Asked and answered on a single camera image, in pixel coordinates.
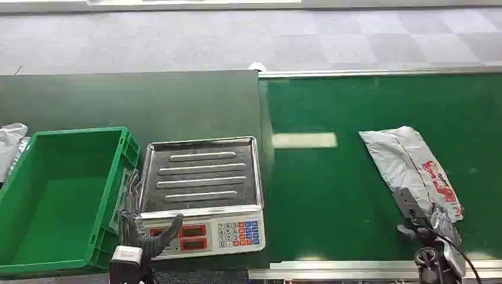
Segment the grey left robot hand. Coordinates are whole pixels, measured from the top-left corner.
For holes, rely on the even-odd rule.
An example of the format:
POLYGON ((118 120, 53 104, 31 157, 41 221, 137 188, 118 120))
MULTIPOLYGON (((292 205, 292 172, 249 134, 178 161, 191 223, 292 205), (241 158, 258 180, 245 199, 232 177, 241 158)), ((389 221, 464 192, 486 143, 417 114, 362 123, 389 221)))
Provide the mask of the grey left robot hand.
POLYGON ((139 247, 143 250, 142 258, 150 260, 159 256, 180 231, 184 215, 178 214, 172 220, 170 227, 159 235, 143 234, 138 229, 139 197, 142 186, 139 170, 134 169, 125 182, 123 206, 117 210, 119 245, 139 247))

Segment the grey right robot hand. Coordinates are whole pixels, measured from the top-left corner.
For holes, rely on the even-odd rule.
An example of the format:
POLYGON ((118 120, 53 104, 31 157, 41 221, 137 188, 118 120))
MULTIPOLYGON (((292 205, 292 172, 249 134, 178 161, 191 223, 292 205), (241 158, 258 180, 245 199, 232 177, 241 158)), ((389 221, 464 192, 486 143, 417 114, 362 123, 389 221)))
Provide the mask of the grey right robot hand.
POLYGON ((413 241, 418 241, 422 247, 433 247, 443 251, 444 243, 433 231, 429 217, 420 208, 408 188, 401 188, 392 194, 404 219, 404 225, 398 225, 397 230, 413 241))

